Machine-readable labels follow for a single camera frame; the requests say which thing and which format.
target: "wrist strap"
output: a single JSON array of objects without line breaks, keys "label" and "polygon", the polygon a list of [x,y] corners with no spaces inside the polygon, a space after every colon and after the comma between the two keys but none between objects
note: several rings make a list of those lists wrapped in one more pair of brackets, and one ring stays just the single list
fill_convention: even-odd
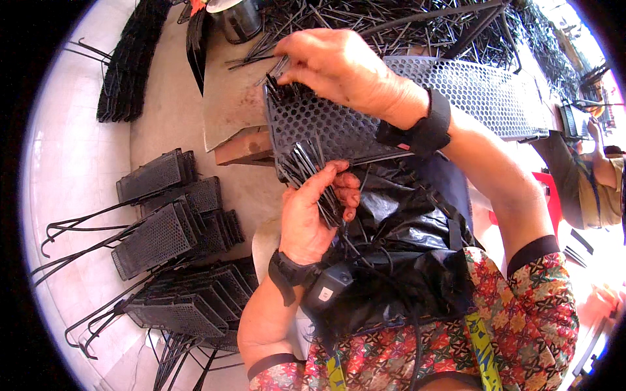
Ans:
[{"label": "wrist strap", "polygon": [[385,121],[381,121],[376,141],[413,152],[420,158],[427,158],[450,142],[450,103],[436,89],[427,88],[429,105],[428,116],[419,120],[410,129],[403,131]]},{"label": "wrist strap", "polygon": [[289,307],[295,301],[294,287],[303,285],[309,274],[316,270],[315,264],[302,266],[293,262],[287,255],[274,251],[267,275],[280,291],[285,307]]}]

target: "red patterned fabric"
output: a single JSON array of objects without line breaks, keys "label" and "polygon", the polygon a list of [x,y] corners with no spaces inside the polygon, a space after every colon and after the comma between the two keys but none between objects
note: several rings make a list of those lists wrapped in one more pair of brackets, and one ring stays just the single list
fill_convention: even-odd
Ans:
[{"label": "red patterned fabric", "polygon": [[[507,390],[556,390],[574,354],[578,317],[564,269],[554,253],[531,262],[507,281],[478,248],[466,248],[474,301],[491,337]],[[419,378],[438,372],[479,376],[469,331],[462,320],[421,328]],[[339,343],[349,390],[400,391],[409,387],[416,339],[412,326],[388,328]],[[314,343],[305,365],[276,365],[250,382],[251,390],[330,390],[328,356]]]}]

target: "patterned sleeve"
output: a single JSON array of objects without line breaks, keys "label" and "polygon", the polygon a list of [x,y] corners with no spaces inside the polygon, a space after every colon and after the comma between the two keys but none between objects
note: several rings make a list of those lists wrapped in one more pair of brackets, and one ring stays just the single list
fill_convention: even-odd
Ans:
[{"label": "patterned sleeve", "polygon": [[250,391],[299,390],[302,388],[304,364],[284,363],[274,365],[250,381]]},{"label": "patterned sleeve", "polygon": [[514,272],[508,281],[546,341],[559,372],[569,366],[578,338],[578,316],[564,264],[563,253],[548,254]]}]

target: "hand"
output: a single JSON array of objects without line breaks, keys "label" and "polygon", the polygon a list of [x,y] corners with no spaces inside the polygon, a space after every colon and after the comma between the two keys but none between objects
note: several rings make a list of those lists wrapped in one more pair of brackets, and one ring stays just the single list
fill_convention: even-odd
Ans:
[{"label": "hand", "polygon": [[595,117],[591,117],[589,122],[587,123],[587,130],[589,131],[589,135],[593,138],[594,141],[598,141],[600,134],[598,130],[598,126],[596,126],[598,120]]},{"label": "hand", "polygon": [[328,229],[317,209],[317,201],[327,186],[333,185],[335,195],[346,207],[343,218],[352,221],[356,216],[361,194],[359,179],[345,173],[348,162],[333,160],[310,177],[298,190],[289,187],[282,195],[282,235],[279,251],[299,265],[310,265],[322,260],[337,228]]},{"label": "hand", "polygon": [[428,113],[426,90],[393,73],[354,31],[297,31],[276,45],[274,55],[285,54],[291,65],[279,84],[304,83],[323,98],[403,129]]}]

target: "orange object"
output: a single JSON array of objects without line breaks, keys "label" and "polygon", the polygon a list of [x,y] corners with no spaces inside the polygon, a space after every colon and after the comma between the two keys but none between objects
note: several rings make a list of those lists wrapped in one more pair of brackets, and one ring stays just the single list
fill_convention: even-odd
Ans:
[{"label": "orange object", "polygon": [[207,5],[207,0],[190,0],[191,4],[192,4],[192,16],[198,12],[199,10],[203,9],[206,5]]},{"label": "orange object", "polygon": [[[552,228],[554,228],[554,235],[557,238],[558,243],[558,224],[563,218],[561,212],[561,201],[558,198],[557,185],[554,183],[554,179],[550,174],[533,173],[535,179],[539,182],[545,183],[550,189],[550,199],[548,200],[548,213],[550,214],[550,221],[552,222]],[[493,211],[489,211],[489,221],[493,225],[498,225],[498,219]]]}]

